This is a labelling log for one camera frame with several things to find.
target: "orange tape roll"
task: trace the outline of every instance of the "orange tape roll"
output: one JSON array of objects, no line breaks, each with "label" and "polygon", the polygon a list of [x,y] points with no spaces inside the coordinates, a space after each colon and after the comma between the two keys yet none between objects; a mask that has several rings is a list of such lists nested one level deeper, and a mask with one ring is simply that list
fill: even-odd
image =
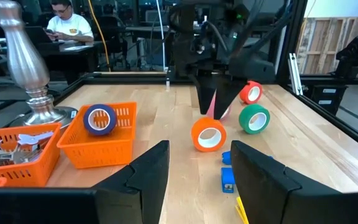
[{"label": "orange tape roll", "polygon": [[240,99],[246,104],[254,104],[258,102],[261,96],[262,85],[253,81],[249,81],[240,92]]},{"label": "orange tape roll", "polygon": [[[210,138],[202,138],[203,134],[215,131]],[[199,119],[191,129],[191,138],[197,150],[201,152],[213,152],[220,149],[226,141],[226,130],[220,121],[205,117]]]}]

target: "wooden pallet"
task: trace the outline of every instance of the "wooden pallet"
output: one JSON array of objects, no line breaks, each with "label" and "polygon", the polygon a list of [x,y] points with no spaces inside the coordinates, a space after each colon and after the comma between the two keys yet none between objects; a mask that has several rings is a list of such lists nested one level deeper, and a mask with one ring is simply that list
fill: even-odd
[{"label": "wooden pallet", "polygon": [[307,18],[296,49],[301,74],[327,74],[335,71],[335,59],[358,36],[358,17]]}]

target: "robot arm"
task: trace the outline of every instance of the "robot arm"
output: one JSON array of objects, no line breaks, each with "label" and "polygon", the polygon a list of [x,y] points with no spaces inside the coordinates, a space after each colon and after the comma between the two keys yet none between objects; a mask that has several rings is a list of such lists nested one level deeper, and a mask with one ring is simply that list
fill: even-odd
[{"label": "robot arm", "polygon": [[[195,83],[201,114],[208,111],[214,94],[214,119],[220,119],[249,80],[264,83],[275,80],[273,64],[255,55],[288,24],[291,4],[281,10],[278,14],[281,18],[267,35],[245,49],[243,46],[257,23],[263,3],[264,0],[256,0],[248,11],[243,4],[234,6],[223,0],[186,0],[170,10],[169,26],[176,31],[175,70],[179,77],[188,76]],[[196,4],[223,10],[221,18],[212,17],[203,23],[199,35],[193,28]]]}]

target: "tape roll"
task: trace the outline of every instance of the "tape roll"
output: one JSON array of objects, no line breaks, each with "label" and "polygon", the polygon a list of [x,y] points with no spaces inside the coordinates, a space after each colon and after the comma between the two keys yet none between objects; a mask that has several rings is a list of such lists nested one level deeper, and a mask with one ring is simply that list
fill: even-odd
[{"label": "tape roll", "polygon": [[[207,131],[215,131],[215,133],[210,138],[202,138],[202,135]],[[220,121],[204,117],[193,125],[191,138],[197,150],[201,152],[213,152],[220,149],[226,141],[226,130]]]},{"label": "tape roll", "polygon": [[240,99],[248,104],[254,104],[259,101],[260,97],[262,96],[262,85],[249,81],[248,84],[240,91]]},{"label": "tape roll", "polygon": [[269,111],[257,104],[246,106],[239,116],[240,126],[248,134],[260,133],[267,127],[269,121]]},{"label": "tape roll", "polygon": [[[212,98],[211,105],[209,106],[208,111],[206,112],[206,115],[210,118],[214,118],[214,109],[215,109],[215,95]],[[227,110],[224,112],[220,120],[223,120],[224,118],[227,118],[231,111],[231,105],[227,108]]]},{"label": "tape roll", "polygon": [[92,105],[83,118],[85,129],[94,135],[109,134],[117,124],[116,112],[107,105]]}]

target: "green tape roll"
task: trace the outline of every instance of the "green tape roll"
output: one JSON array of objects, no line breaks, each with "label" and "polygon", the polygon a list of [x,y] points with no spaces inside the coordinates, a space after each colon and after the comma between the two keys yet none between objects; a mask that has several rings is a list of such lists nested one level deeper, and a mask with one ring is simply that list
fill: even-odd
[{"label": "green tape roll", "polygon": [[270,113],[258,104],[246,106],[240,113],[239,122],[248,134],[258,134],[263,131],[270,121]]}]

